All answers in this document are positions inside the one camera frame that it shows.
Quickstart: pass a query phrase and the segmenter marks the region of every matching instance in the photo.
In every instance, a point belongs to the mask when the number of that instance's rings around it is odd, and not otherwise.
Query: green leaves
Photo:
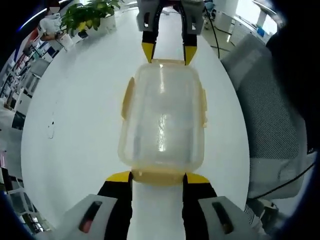
[[[81,3],[70,6],[62,17],[61,26],[66,26],[67,33],[74,36],[80,23],[85,22],[88,29],[98,30],[101,18],[115,14],[115,7],[120,8],[119,2],[123,0],[91,0],[87,5]]]
[[[98,31],[98,27],[100,27],[100,18],[95,18],[92,20],[92,26],[93,26],[93,29]]]

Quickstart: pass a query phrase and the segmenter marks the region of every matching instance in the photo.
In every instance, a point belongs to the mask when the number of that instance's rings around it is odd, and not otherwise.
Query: gray mesh chair
[[[248,197],[264,194],[307,168],[307,134],[303,118],[288,102],[264,43],[248,34],[222,60],[238,96],[248,135],[250,181]],[[303,177],[265,199],[298,194]]]

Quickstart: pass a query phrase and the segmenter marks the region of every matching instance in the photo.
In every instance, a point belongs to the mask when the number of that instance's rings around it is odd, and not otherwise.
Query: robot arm
[[[189,65],[197,50],[197,35],[201,34],[204,20],[204,2],[196,0],[138,0],[136,17],[139,30],[143,32],[142,48],[151,63],[157,43],[159,19],[162,9],[175,5],[182,21],[182,40],[185,65]]]
[[[52,234],[54,239],[126,240],[132,217],[132,179],[130,171],[109,177],[98,195],[88,195],[65,214]],[[187,173],[182,184],[187,240],[259,239],[247,215],[226,197],[217,197],[206,178]]]

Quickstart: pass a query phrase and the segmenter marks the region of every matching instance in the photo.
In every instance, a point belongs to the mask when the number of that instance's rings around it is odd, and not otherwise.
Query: clear plastic container
[[[133,169],[185,173],[204,160],[206,97],[180,61],[141,66],[123,100],[120,159]]]

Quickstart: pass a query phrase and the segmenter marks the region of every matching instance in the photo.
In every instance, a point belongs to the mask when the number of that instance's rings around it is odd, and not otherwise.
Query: desk
[[[251,34],[251,35],[255,36],[257,39],[260,39],[265,44],[267,44],[267,42],[271,38],[271,35],[269,35],[266,32],[264,33],[263,37],[260,36],[257,33],[257,29],[255,27],[251,26],[250,24],[248,24],[247,22],[245,22],[244,20],[242,20],[236,16],[233,19],[235,20],[235,24],[234,24],[234,28],[232,31],[232,35],[230,37],[230,42],[233,45],[236,46],[247,34]]]
[[[130,169],[119,160],[117,149],[128,82],[147,62],[137,14],[134,8],[119,12],[116,32],[59,52],[32,97],[22,136],[22,176],[29,198],[53,226],[85,196],[96,194],[108,176]],[[154,58],[183,59],[181,29],[179,14],[161,15]],[[191,66],[206,89],[208,108],[205,156],[196,173],[207,177],[219,196],[227,196],[244,209],[250,159],[236,92],[202,36]],[[170,194],[182,200],[178,188]],[[136,183],[135,189],[146,191]],[[165,191],[158,192],[162,199]],[[161,202],[154,203],[156,209]]]

